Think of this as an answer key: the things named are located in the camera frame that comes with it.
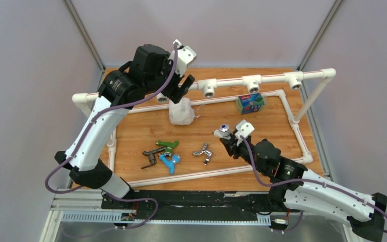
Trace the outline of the white PVC pipe frame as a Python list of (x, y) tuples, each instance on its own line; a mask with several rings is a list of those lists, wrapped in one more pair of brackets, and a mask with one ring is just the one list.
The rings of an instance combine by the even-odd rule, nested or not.
[[(301, 134), (298, 123), (300, 122), (303, 115), (306, 114), (307, 110), (311, 107), (311, 105), (316, 100), (318, 95), (322, 92), (324, 87), (334, 78), (335, 75), (336, 75), (336, 70), (333, 68), (329, 68), (329, 69), (322, 69), (320, 71), (313, 71), (313, 72), (295, 71), (295, 72), (287, 72), (283, 74), (274, 74), (274, 75), (262, 75), (262, 76), (249, 75), (249, 76), (243, 76), (239, 78), (199, 80), (190, 87), (190, 90), (201, 90), (205, 98), (203, 100), (192, 101), (192, 105), (206, 105), (206, 104), (212, 104), (212, 103), (232, 101), (236, 98), (235, 96), (215, 98), (213, 95), (215, 93), (215, 90), (218, 87), (246, 86), (248, 92), (258, 93), (260, 90), (260, 84), (272, 83), (272, 82), (285, 82), (289, 85), (289, 87), (292, 90), (295, 90), (302, 86), (301, 82), (303, 80), (320, 78), (321, 79), (320, 84), (314, 89), (311, 96), (307, 98), (307, 100), (301, 107), (298, 114), (292, 113), (292, 110), (285, 96), (284, 90), (277, 89), (274, 91), (267, 91), (263, 93), (263, 95), (266, 97), (277, 96), (281, 99), (283, 107), (287, 113), (290, 128), (294, 132), (296, 139), (298, 141), (299, 147), (302, 151), (302, 156), (299, 158), (296, 158), (295, 161), (300, 164), (309, 164), (313, 162), (313, 157), (311, 152), (307, 148), (306, 142), (303, 138), (303, 135)], [(150, 186), (150, 185), (165, 184), (165, 183), (172, 183), (172, 182), (180, 182), (180, 181), (198, 179), (198, 178), (213, 177), (213, 176), (219, 176), (219, 175), (248, 172), (251, 170), (252, 168), (246, 165), (246, 166), (239, 166), (239, 167), (226, 168), (226, 169), (218, 169), (218, 170), (211, 170), (211, 171), (204, 171), (204, 172), (197, 172), (197, 173), (172, 175), (167, 177), (139, 180), (139, 181), (132, 182), (131, 185), (132, 187), (142, 187), (142, 186)]]

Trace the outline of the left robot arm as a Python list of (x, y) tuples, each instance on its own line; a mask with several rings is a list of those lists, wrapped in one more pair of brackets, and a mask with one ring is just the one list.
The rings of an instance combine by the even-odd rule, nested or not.
[(113, 196), (120, 208), (131, 207), (130, 185), (100, 160), (101, 150), (134, 106), (158, 94), (178, 103), (194, 82), (185, 72), (196, 58), (196, 52), (179, 41), (174, 41), (170, 52), (152, 44), (139, 46), (131, 61), (104, 78), (76, 140), (55, 154), (59, 168), (67, 169), (76, 184)]

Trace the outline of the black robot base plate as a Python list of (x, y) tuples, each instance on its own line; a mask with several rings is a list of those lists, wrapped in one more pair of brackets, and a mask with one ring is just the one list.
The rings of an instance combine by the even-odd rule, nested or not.
[(128, 202), (116, 201), (105, 195), (101, 207), (134, 209), (143, 219), (150, 216), (155, 207), (151, 201), (140, 201), (144, 198), (153, 198), (158, 202), (158, 210), (153, 216), (156, 219), (248, 220), (267, 213), (287, 213), (287, 208), (268, 200), (267, 192), (135, 190), (129, 193)]

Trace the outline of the white plastic faucet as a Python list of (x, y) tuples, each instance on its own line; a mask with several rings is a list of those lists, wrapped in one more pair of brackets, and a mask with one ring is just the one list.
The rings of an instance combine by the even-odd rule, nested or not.
[(213, 135), (220, 139), (230, 140), (230, 126), (228, 124), (222, 124), (218, 129), (214, 130)]

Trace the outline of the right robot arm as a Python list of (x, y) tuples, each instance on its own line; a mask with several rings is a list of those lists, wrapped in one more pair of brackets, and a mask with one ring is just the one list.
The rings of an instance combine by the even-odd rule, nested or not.
[(327, 217), (350, 227), (354, 234), (369, 240), (382, 241), (387, 196), (364, 194), (318, 175), (292, 159), (281, 155), (267, 139), (256, 145), (232, 133), (214, 134), (229, 156), (242, 158), (253, 168), (256, 180), (268, 187), (268, 206), (274, 211), (302, 210)]

